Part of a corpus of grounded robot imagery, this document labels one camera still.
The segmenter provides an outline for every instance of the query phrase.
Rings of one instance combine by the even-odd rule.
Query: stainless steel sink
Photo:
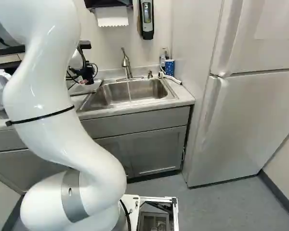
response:
[[[78,110],[86,112],[114,107],[126,107],[139,103],[153,103],[172,100],[176,95],[164,80],[141,79],[129,82],[131,99],[127,82],[105,80],[97,92],[89,95]]]

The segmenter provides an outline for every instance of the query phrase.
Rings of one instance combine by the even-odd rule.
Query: refrigerator door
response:
[[[257,174],[289,133],[289,71],[229,77],[207,98],[188,186]]]
[[[224,0],[211,72],[289,68],[289,0]]]

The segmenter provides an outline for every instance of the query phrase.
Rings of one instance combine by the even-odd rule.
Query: white refrigerator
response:
[[[185,181],[193,187],[255,175],[289,134],[289,0],[174,1],[176,76],[197,100]],[[200,8],[209,12],[202,20]],[[211,44],[202,39],[208,31]],[[205,52],[211,55],[201,92],[190,83],[201,82],[202,67],[187,69],[206,62]]]

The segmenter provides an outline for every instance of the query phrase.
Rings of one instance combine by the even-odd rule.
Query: black cable tie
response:
[[[36,121],[36,120],[39,120],[39,119],[45,119],[45,118],[48,118],[48,117],[51,117],[51,116],[56,116],[56,115],[59,115],[59,114],[62,114],[64,112],[68,112],[70,110],[72,110],[73,108],[75,108],[75,106],[71,106],[69,108],[66,108],[64,110],[61,110],[61,111],[58,111],[58,112],[54,112],[54,113],[50,113],[48,115],[42,115],[42,116],[38,116],[38,117],[35,117],[35,118],[30,118],[30,119],[23,119],[23,120],[17,120],[17,121],[6,121],[5,124],[6,126],[12,126],[13,124],[23,124],[23,123],[28,123],[28,122],[32,122],[32,121]]]

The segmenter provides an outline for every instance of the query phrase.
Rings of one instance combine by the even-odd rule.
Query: gray floor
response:
[[[176,175],[129,184],[126,193],[177,196],[180,231],[289,231],[288,213],[257,177],[189,190]]]

